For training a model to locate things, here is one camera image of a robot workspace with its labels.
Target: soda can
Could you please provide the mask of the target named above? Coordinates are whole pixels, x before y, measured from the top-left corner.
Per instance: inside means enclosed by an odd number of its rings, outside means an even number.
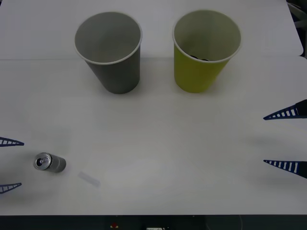
[[[35,156],[34,167],[38,170],[59,173],[66,167],[66,161],[62,157],[42,152]]]

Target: can lid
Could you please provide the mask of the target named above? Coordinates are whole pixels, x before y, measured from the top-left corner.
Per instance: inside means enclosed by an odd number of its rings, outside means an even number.
[[[45,170],[51,164],[51,155],[46,152],[39,153],[35,156],[34,167],[38,170]]]

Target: cable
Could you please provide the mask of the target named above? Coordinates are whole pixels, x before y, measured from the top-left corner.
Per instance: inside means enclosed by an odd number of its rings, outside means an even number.
[[[207,224],[207,223],[206,223],[206,227],[207,227],[207,229],[208,229],[208,230],[211,230],[211,229],[209,228],[209,226],[208,226],[208,224]]]
[[[243,221],[242,221],[241,215],[239,215],[239,217],[240,217],[240,221],[241,221],[241,230],[243,230]]]
[[[241,230],[243,230],[243,221],[242,221],[241,215],[239,215],[239,217],[240,217],[240,222],[241,222]],[[206,227],[207,227],[208,230],[211,230],[211,229],[209,228],[208,223],[206,223]]]

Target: white tabletop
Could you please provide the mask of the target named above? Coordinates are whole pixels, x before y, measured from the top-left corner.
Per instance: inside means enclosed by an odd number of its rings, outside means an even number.
[[[263,159],[307,161],[304,120],[264,121],[306,98],[302,57],[243,49],[203,94],[173,59],[143,58],[130,93],[103,89],[82,60],[0,61],[1,215],[307,214],[306,179]],[[37,153],[67,160],[59,174]],[[93,186],[78,175],[97,180]]]
[[[303,52],[286,0],[4,0],[0,59],[78,58],[73,48],[78,25],[106,11],[125,12],[141,24],[142,57],[172,57],[174,22],[197,9],[231,16],[242,30],[249,55]]]

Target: cup rim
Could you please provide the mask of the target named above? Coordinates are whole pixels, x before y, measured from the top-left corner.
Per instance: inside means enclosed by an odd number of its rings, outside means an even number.
[[[91,61],[91,60],[85,58],[82,54],[80,54],[79,51],[78,51],[78,49],[77,49],[77,47],[76,47],[75,37],[76,37],[77,31],[78,31],[78,29],[80,28],[80,26],[81,26],[86,20],[88,20],[89,18],[94,17],[94,16],[99,15],[99,14],[102,14],[102,13],[120,13],[120,14],[126,15],[126,16],[130,17],[130,18],[138,25],[138,27],[139,27],[139,29],[140,29],[140,40],[139,40],[138,45],[136,46],[136,48],[135,48],[130,54],[128,54],[127,56],[123,57],[123,58],[120,59],[120,60],[116,60],[116,61],[112,61],[112,62],[96,62],[96,61]],[[73,40],[73,46],[74,46],[74,48],[75,48],[75,51],[77,52],[77,54],[78,54],[84,61],[89,62],[89,63],[92,63],[92,64],[95,64],[95,65],[101,65],[101,66],[116,64],[116,63],[122,62],[122,61],[124,61],[124,60],[130,58],[130,57],[139,49],[139,47],[140,47],[140,45],[141,45],[141,42],[142,42],[142,38],[143,38],[142,28],[141,28],[141,25],[138,23],[138,21],[135,20],[135,19],[134,19],[133,17],[131,17],[130,15],[128,15],[128,14],[126,14],[126,13],[123,13],[123,12],[119,12],[119,11],[106,11],[106,12],[101,12],[101,13],[94,14],[94,15],[92,15],[92,16],[86,18],[84,21],[82,21],[82,22],[79,24],[78,29],[77,29],[77,31],[76,31],[76,33],[75,33],[74,40]]]
[[[176,27],[177,23],[178,23],[184,16],[186,16],[186,15],[188,15],[188,14],[190,14],[190,13],[198,12],[198,11],[202,11],[202,12],[203,12],[203,11],[210,11],[210,12],[216,12],[216,13],[222,14],[222,15],[226,16],[228,19],[230,19],[230,20],[237,26],[238,31],[239,31],[239,33],[240,33],[240,38],[241,38],[241,40],[240,40],[240,44],[239,44],[238,48],[236,49],[236,51],[235,51],[232,55],[230,55],[230,56],[228,56],[228,57],[226,57],[226,58],[224,58],[224,59],[217,60],[217,61],[204,61],[204,60],[200,60],[200,59],[191,57],[189,54],[187,54],[186,52],[184,52],[184,51],[180,48],[180,46],[177,44],[177,41],[176,41],[176,39],[175,39],[175,27]],[[241,47],[242,47],[242,41],[243,41],[243,36],[242,36],[241,29],[240,29],[240,27],[238,26],[238,23],[236,23],[236,21],[235,21],[234,19],[232,19],[231,17],[229,17],[228,15],[226,15],[226,14],[220,12],[220,11],[215,11],[215,10],[210,10],[210,9],[201,9],[201,10],[196,10],[196,11],[190,11],[190,12],[187,12],[186,14],[184,14],[183,16],[181,16],[181,17],[175,22],[175,24],[174,24],[174,26],[173,26],[172,36],[173,36],[173,41],[174,41],[175,46],[177,47],[177,49],[178,49],[183,55],[187,56],[188,58],[190,58],[190,59],[192,59],[192,60],[194,60],[194,61],[198,61],[198,62],[201,62],[201,63],[221,63],[221,62],[230,60],[233,56],[235,56],[235,55],[239,52],[239,50],[240,50]]]

